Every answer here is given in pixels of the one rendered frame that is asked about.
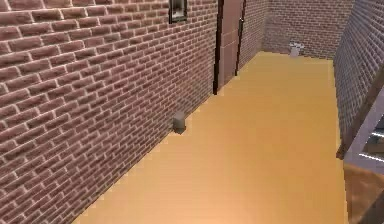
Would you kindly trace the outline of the small grey block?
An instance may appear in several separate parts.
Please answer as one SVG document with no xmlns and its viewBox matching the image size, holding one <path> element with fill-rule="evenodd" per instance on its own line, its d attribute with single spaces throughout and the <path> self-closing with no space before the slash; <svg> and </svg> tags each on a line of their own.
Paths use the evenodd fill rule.
<svg viewBox="0 0 384 224">
<path fill-rule="evenodd" d="M 185 114 L 181 111 L 175 113 L 173 117 L 173 131 L 182 134 L 186 130 Z"/>
</svg>

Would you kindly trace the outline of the brown room door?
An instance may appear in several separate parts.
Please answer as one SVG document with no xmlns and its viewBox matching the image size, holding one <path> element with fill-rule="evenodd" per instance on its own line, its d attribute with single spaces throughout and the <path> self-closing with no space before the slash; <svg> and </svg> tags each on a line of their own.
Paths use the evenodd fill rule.
<svg viewBox="0 0 384 224">
<path fill-rule="evenodd" d="M 213 94 L 239 69 L 241 39 L 247 0 L 218 0 Z"/>
</svg>

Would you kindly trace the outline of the small white bin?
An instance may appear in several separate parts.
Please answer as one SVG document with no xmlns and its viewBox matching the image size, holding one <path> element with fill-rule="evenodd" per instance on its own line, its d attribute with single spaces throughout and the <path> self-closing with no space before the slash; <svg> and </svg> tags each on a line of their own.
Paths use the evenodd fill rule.
<svg viewBox="0 0 384 224">
<path fill-rule="evenodd" d="M 298 57 L 300 54 L 300 51 L 304 48 L 304 45 L 301 43 L 292 42 L 289 44 L 291 50 L 290 50 L 290 56 L 291 57 Z"/>
</svg>

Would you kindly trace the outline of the dark framed wall picture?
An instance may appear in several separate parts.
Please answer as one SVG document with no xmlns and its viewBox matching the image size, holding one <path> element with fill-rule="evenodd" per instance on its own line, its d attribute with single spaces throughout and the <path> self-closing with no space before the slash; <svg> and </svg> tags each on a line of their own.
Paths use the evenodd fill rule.
<svg viewBox="0 0 384 224">
<path fill-rule="evenodd" d="M 187 20 L 187 0 L 169 0 L 169 23 Z"/>
</svg>

